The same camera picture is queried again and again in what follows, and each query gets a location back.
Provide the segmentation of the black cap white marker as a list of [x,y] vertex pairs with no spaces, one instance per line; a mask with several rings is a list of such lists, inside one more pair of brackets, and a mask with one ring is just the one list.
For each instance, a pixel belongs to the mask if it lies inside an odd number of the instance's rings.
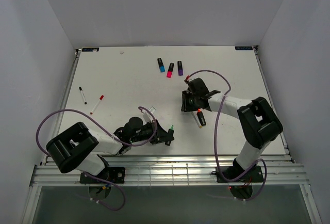
[[80,95],[82,97],[82,100],[83,100],[84,104],[87,105],[87,100],[86,100],[86,97],[84,95],[84,92],[83,92],[83,89],[82,89],[81,86],[79,86],[79,92],[80,92]]

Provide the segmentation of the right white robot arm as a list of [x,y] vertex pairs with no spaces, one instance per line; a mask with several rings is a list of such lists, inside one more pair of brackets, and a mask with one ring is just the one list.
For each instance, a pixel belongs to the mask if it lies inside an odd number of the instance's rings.
[[192,79],[187,76],[187,90],[182,92],[182,112],[207,110],[217,112],[214,127],[214,155],[217,157],[217,130],[221,113],[240,121],[245,143],[234,159],[233,165],[221,171],[217,165],[218,175],[227,182],[245,181],[252,174],[252,168],[259,162],[265,148],[283,132],[283,126],[263,97],[246,100],[228,97],[218,90],[209,91],[201,78]]

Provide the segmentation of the green cap black highlighter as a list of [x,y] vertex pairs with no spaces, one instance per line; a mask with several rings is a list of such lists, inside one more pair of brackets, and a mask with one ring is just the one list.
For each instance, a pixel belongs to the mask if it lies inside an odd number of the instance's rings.
[[165,145],[170,146],[173,140],[174,140],[174,125],[171,125],[171,127],[168,129]]

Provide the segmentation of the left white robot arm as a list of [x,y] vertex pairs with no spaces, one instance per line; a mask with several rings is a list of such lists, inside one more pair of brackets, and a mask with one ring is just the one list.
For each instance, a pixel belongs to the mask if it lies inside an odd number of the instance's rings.
[[144,123],[139,117],[132,117],[118,128],[113,136],[101,134],[78,122],[49,141],[46,150],[61,173],[74,169],[87,172],[97,182],[109,178],[110,166],[102,154],[123,155],[134,142],[148,140],[151,144],[164,143],[169,146],[174,140],[174,128],[165,131],[158,121]]

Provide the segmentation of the red cap white marker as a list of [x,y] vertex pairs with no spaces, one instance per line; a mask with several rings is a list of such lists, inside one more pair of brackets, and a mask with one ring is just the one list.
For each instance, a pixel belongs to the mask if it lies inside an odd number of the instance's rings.
[[100,105],[101,101],[103,100],[104,95],[101,95],[100,98],[98,99],[98,101],[96,102],[96,104],[93,106],[93,108],[90,111],[90,114],[94,114],[94,112],[96,111],[97,107]]

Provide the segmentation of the yellow cap white marker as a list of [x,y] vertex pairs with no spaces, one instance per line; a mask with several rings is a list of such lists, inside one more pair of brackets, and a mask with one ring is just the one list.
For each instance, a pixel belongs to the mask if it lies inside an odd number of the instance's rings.
[[194,112],[192,112],[192,113],[191,113],[191,115],[192,115],[192,117],[193,117],[194,121],[196,122],[196,124],[197,124],[198,128],[199,128],[199,129],[201,129],[201,128],[202,128],[202,126],[201,126],[201,124],[200,124],[200,122],[199,122],[199,120],[198,120],[198,118],[197,118],[196,114],[195,114]]

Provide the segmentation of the orange black highlighter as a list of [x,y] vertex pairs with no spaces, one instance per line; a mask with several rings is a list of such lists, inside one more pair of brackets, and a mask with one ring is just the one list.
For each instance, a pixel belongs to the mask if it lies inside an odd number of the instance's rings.
[[197,115],[197,118],[198,118],[198,120],[199,120],[200,125],[201,125],[201,126],[206,126],[205,117],[204,117],[204,114],[203,114],[203,112],[202,112],[201,109],[198,109],[198,110],[197,110],[196,115]]

